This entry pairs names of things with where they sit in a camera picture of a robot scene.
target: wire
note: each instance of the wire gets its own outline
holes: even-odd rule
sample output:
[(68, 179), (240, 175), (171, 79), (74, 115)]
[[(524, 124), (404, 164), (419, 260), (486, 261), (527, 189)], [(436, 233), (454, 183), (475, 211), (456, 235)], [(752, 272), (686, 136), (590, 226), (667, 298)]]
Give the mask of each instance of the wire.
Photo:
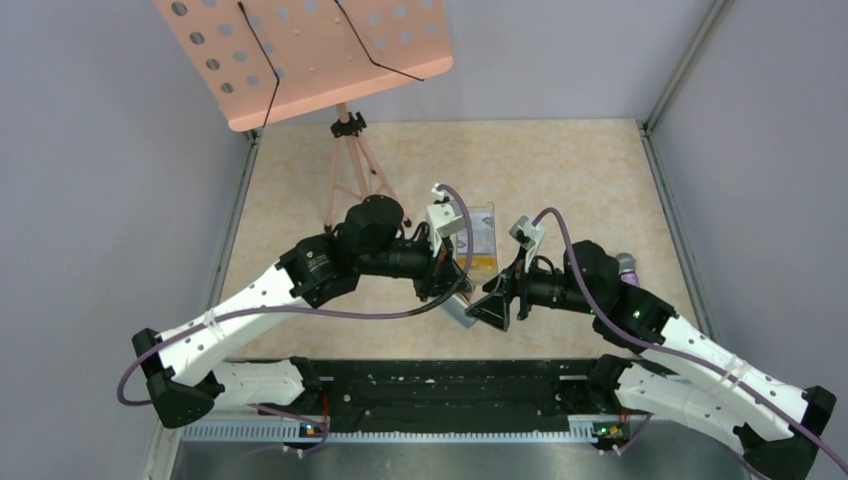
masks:
[(430, 224), (427, 222), (421, 222), (415, 227), (415, 231), (412, 232), (412, 236), (409, 237), (412, 240), (422, 240), (424, 237), (430, 234)]
[(297, 422), (305, 423), (305, 424), (308, 424), (308, 425), (315, 425), (316, 427), (318, 427), (321, 430), (321, 435), (320, 435), (321, 441), (316, 443), (315, 445), (309, 447), (309, 448), (303, 448), (303, 449), (289, 448), (287, 445), (282, 445), (282, 446), (280, 446), (280, 445), (264, 445), (262, 447), (254, 448), (254, 449), (248, 451), (247, 453), (245, 453), (243, 455), (239, 455), (238, 458), (232, 460), (231, 462), (228, 462), (223, 468), (221, 468), (221, 470), (218, 472), (218, 474), (215, 477), (213, 477), (214, 479), (217, 479), (220, 476), (222, 476), (229, 469), (233, 468), (236, 464), (240, 463), (245, 458), (252, 457), (253, 455), (256, 455), (258, 453), (274, 451), (274, 452), (292, 453), (292, 454), (306, 456), (306, 455), (312, 455), (312, 454), (318, 453), (327, 446), (327, 439), (330, 437), (330, 429), (328, 428), (327, 425), (316, 424), (310, 418), (302, 417), (300, 415), (295, 415), (293, 413), (284, 412), (284, 411), (278, 410), (276, 408), (266, 407), (265, 405), (261, 405), (261, 404), (257, 404), (257, 403), (250, 404), (249, 406), (255, 408), (256, 410), (258, 410), (260, 412), (268, 413), (268, 414), (271, 414), (271, 415), (276, 415), (276, 416), (281, 417), (281, 418), (288, 418), (290, 420), (295, 420)]
[[(279, 305), (279, 306), (271, 306), (271, 307), (257, 307), (257, 308), (246, 308), (244, 310), (236, 310), (229, 313), (224, 313), (215, 317), (215, 321), (217, 323), (226, 322), (232, 320), (234, 318), (240, 318), (248, 315), (259, 315), (266, 313), (303, 313), (307, 315), (323, 315), (326, 317), (336, 317), (336, 318), (352, 318), (357, 320), (394, 320), (398, 318), (407, 318), (415, 315), (419, 315), (424, 312), (428, 312), (437, 306), (441, 305), (445, 301), (447, 301), (454, 293), (459, 291), (460, 287), (465, 282), (465, 279), (468, 277), (468, 271), (471, 269), (471, 259), (473, 258), (474, 252), (472, 245), (474, 245), (474, 230), (471, 228), (471, 214), (468, 212), (468, 207), (465, 205), (465, 202), (462, 200), (462, 197), (459, 193), (456, 192), (449, 185), (440, 184), (436, 187), (437, 190), (447, 192), (451, 195), (454, 200), (456, 200), (457, 205), (459, 206), (460, 211), (462, 211), (462, 217), (465, 220), (465, 228), (468, 230), (468, 261), (465, 263), (465, 266), (462, 269), (462, 274), (459, 275), (454, 281), (454, 283), (450, 286), (450, 288), (442, 294), (440, 297), (431, 300), (428, 304), (414, 308), (412, 310), (407, 310), (405, 312), (398, 313), (355, 313), (355, 312), (343, 312), (338, 310), (321, 310), (321, 309), (313, 309), (308, 307), (294, 307), (289, 305)], [(141, 355), (138, 356), (130, 366), (124, 371), (123, 375), (121, 375), (121, 379), (118, 381), (118, 401), (122, 405), (126, 405), (128, 407), (139, 407), (143, 405), (150, 405), (150, 400), (130, 400), (126, 397), (124, 390), (126, 389), (127, 382), (129, 381), (130, 376), (144, 363), (148, 358), (156, 355), (162, 349), (165, 349), (183, 339), (194, 335), (195, 333), (206, 328), (206, 323), (200, 322), (197, 325), (194, 325), (182, 332), (174, 335), (173, 337), (168, 338), (167, 340), (162, 341), (161, 343), (157, 343), (149, 350), (145, 351)]]
[(580, 270), (580, 266), (577, 263), (577, 256), (574, 255), (574, 249), (571, 243), (571, 237), (568, 235), (568, 227), (565, 224), (565, 219), (562, 218), (562, 214), (553, 207), (548, 207), (542, 210), (539, 215), (533, 220), (533, 225), (537, 225), (539, 221), (542, 220), (546, 215), (551, 214), (556, 219), (559, 224), (560, 232), (562, 233), (562, 239), (565, 242), (565, 251), (568, 255), (568, 259), (571, 262), (571, 271), (574, 272), (574, 278), (577, 280), (577, 285), (580, 287), (580, 292), (586, 298), (586, 302), (595, 312), (595, 315), (603, 322), (603, 324), (612, 330), (616, 335), (624, 339), (625, 341), (640, 347), (646, 348), (649, 350), (654, 350), (657, 352), (665, 353), (667, 355), (673, 355), (675, 357), (682, 358), (684, 360), (688, 360), (692, 363), (698, 364), (704, 368), (708, 368), (718, 375), (728, 378), (730, 382), (738, 382), (738, 388), (742, 389), (742, 391), (748, 393), (754, 399), (759, 401), (762, 405), (765, 405), (766, 408), (771, 410), (775, 415), (777, 415), (781, 420), (785, 421), (789, 425), (792, 426), (797, 432), (800, 432), (801, 435), (807, 437), (813, 444), (819, 447), (823, 452), (827, 454), (834, 462), (842, 469), (842, 471), (848, 475), (848, 463), (839, 456), (836, 451), (831, 448), (828, 444), (826, 444), (821, 438), (819, 438), (816, 434), (811, 432), (807, 427), (801, 425), (799, 422), (795, 421), (794, 418), (789, 416), (786, 412), (781, 410), (777, 405), (772, 403), (768, 398), (762, 396), (757, 390), (748, 385), (747, 383), (741, 381), (735, 375), (729, 373), (724, 368), (719, 367), (718, 365), (714, 365), (713, 363), (704, 360), (703, 358), (697, 357), (687, 352), (681, 352), (678, 350), (674, 350), (672, 348), (664, 347), (662, 345), (655, 345), (650, 342), (646, 342), (640, 338), (634, 337), (630, 335), (626, 331), (622, 330), (618, 325), (616, 325), (607, 314), (601, 310), (601, 307), (598, 305), (598, 302), (595, 301), (595, 298), (592, 296), (592, 293), (589, 291), (589, 287), (586, 286), (586, 281), (583, 279), (583, 273)]
[(653, 415), (650, 414), (650, 413), (648, 415), (646, 415), (645, 420), (642, 421), (642, 425), (639, 425), (639, 428), (636, 429), (636, 433), (634, 433), (633, 436), (630, 437), (630, 440), (628, 440), (627, 443), (625, 443), (624, 445), (619, 447), (618, 450), (605, 450), (605, 451), (602, 452), (602, 454), (617, 452), (618, 455), (623, 455), (624, 452), (629, 450), (630, 447), (632, 447), (633, 444), (636, 443), (636, 440), (639, 440), (639, 437), (641, 437), (642, 434), (645, 433), (645, 428), (648, 427), (648, 422), (651, 421), (652, 417), (653, 417)]
[(418, 80), (419, 82), (424, 81), (423, 78), (416, 77), (415, 75), (410, 75), (406, 72), (401, 72), (400, 70), (396, 70), (392, 67), (387, 67), (387, 66), (383, 65), (382, 63), (378, 63), (377, 61), (375, 61), (371, 57), (371, 53), (368, 52), (368, 48), (365, 46), (365, 42), (362, 41), (362, 37), (359, 36), (359, 32), (356, 31), (356, 27), (353, 26), (353, 22), (350, 20), (350, 17), (348, 16), (347, 11), (345, 11), (341, 2), (339, 0), (333, 0), (333, 1), (336, 2), (336, 6), (338, 6), (339, 10), (342, 11), (342, 15), (345, 16), (345, 20), (347, 20), (347, 24), (350, 25), (350, 29), (353, 30), (353, 34), (356, 35), (356, 39), (359, 41), (359, 45), (362, 47), (362, 50), (365, 51), (365, 56), (368, 57), (368, 61), (371, 62), (371, 65), (374, 65), (374, 66), (380, 67), (380, 68), (385, 68), (386, 70), (388, 70), (390, 72), (394, 72), (394, 73), (397, 73), (399, 75), (403, 75), (404, 77), (408, 77), (408, 78), (411, 78), (413, 80)]
[(271, 115), (271, 107), (274, 106), (274, 100), (277, 98), (277, 90), (280, 88), (280, 74), (277, 73), (277, 69), (274, 68), (274, 64), (271, 62), (271, 58), (268, 56), (268, 52), (265, 51), (265, 47), (262, 46), (262, 41), (259, 40), (259, 35), (256, 34), (256, 30), (253, 29), (253, 25), (250, 24), (250, 19), (247, 18), (247, 12), (244, 9), (244, 4), (242, 2), (238, 2), (239, 10), (241, 10), (241, 15), (244, 17), (244, 21), (247, 23), (247, 28), (250, 29), (250, 33), (253, 34), (253, 38), (256, 40), (256, 45), (259, 46), (259, 50), (262, 51), (262, 55), (265, 56), (265, 61), (268, 62), (268, 66), (271, 67), (271, 73), (274, 74), (274, 78), (277, 79), (277, 83), (274, 85), (274, 93), (271, 95), (271, 103), (268, 104), (268, 110), (265, 112), (265, 120), (262, 122), (262, 128), (264, 129), (268, 125), (268, 117)]

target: tripod stand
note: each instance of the tripod stand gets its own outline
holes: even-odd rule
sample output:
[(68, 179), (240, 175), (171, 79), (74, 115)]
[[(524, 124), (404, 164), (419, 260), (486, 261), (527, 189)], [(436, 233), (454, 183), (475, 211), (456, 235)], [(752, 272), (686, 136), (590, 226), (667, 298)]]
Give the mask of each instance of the tripod stand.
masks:
[[(333, 202), (335, 201), (336, 190), (348, 193), (359, 200), (364, 200), (368, 195), (378, 194), (385, 190), (390, 197), (394, 198), (401, 204), (401, 206), (403, 206), (403, 203), (397, 197), (392, 185), (386, 178), (386, 174), (383, 172), (383, 169), (380, 168), (380, 164), (377, 163), (377, 159), (374, 157), (374, 151), (371, 150), (371, 147), (368, 145), (368, 141), (362, 133), (362, 130), (367, 127), (365, 119), (362, 118), (362, 115), (359, 112), (356, 113), (356, 116), (349, 113), (345, 103), (337, 104), (336, 111), (339, 114), (339, 119), (330, 127), (330, 131), (333, 132), (333, 136), (335, 137), (335, 144), (333, 145), (333, 164), (330, 169), (330, 198), (327, 201), (327, 216), (324, 220), (324, 231), (328, 233), (332, 231), (333, 228)], [(356, 183), (359, 186), (359, 193), (356, 193), (338, 183), (339, 155), (342, 143), (347, 144), (347, 151), (350, 155), (350, 161), (353, 167), (354, 176), (356, 177)], [(365, 156), (365, 161), (368, 162), (368, 167), (370, 168), (371, 173), (373, 175), (377, 175), (377, 178), (380, 179), (380, 186), (373, 192), (365, 183), (365, 175), (362, 172), (362, 162), (359, 159), (360, 150)], [(409, 215), (406, 212), (407, 210), (404, 207), (403, 224), (408, 228), (412, 226), (412, 220), (410, 220)]]

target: perforated pink panel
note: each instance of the perforated pink panel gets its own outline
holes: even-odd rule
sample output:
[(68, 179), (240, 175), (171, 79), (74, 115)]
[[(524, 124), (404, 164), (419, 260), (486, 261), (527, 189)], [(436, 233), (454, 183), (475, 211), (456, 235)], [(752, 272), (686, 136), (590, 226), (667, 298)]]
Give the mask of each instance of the perforated pink panel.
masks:
[[(230, 128), (261, 126), (275, 78), (237, 0), (154, 3)], [(269, 123), (415, 81), (372, 65), (333, 0), (243, 4), (282, 77)], [(377, 62), (421, 78), (453, 65), (441, 0), (344, 0), (342, 5)]]

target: tripod leg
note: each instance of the tripod leg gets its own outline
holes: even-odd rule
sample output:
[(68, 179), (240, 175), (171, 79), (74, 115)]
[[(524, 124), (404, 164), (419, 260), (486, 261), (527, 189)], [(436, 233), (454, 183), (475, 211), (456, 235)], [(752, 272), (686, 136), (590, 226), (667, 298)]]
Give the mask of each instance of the tripod leg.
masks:
[(336, 174), (339, 171), (340, 139), (333, 142), (333, 166), (330, 168), (330, 198), (327, 200), (327, 216), (324, 217), (324, 231), (330, 233), (333, 228), (333, 201), (336, 198)]
[[(392, 184), (389, 183), (389, 180), (386, 178), (386, 174), (383, 173), (383, 169), (380, 168), (380, 164), (377, 163), (377, 158), (374, 157), (374, 151), (371, 150), (371, 146), (368, 145), (368, 141), (365, 140), (365, 135), (360, 134), (356, 137), (356, 143), (359, 144), (359, 148), (362, 149), (362, 154), (365, 155), (365, 161), (368, 162), (368, 166), (371, 167), (371, 172), (377, 175), (380, 179), (380, 183), (383, 184), (386, 191), (389, 193), (389, 196), (397, 200), (400, 203), (400, 200), (397, 198), (397, 194), (395, 190), (392, 188)], [(412, 226), (412, 220), (409, 218), (409, 215), (406, 213), (406, 207), (401, 204), (403, 208), (403, 225), (407, 228)]]
[(362, 161), (359, 160), (359, 150), (356, 149), (356, 143), (354, 143), (353, 139), (357, 140), (360, 137), (345, 137), (347, 140), (347, 151), (350, 153), (350, 161), (353, 164), (353, 173), (356, 175), (356, 183), (359, 185), (359, 194), (362, 195), (361, 199), (364, 200), (371, 192), (368, 191), (368, 187), (365, 185), (365, 175), (362, 174)]

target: clear plastic box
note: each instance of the clear plastic box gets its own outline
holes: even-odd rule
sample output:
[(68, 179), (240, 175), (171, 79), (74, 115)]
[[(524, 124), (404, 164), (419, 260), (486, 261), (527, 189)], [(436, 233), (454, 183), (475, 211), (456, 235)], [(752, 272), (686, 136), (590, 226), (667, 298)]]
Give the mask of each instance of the clear plastic box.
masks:
[[(471, 260), (468, 276), (479, 284), (498, 273), (495, 204), (489, 202), (483, 207), (468, 207), (468, 212), (471, 214), (471, 228), (474, 230), (474, 258)], [(456, 261), (464, 268), (468, 254), (468, 233), (465, 230), (457, 233), (455, 243)]]

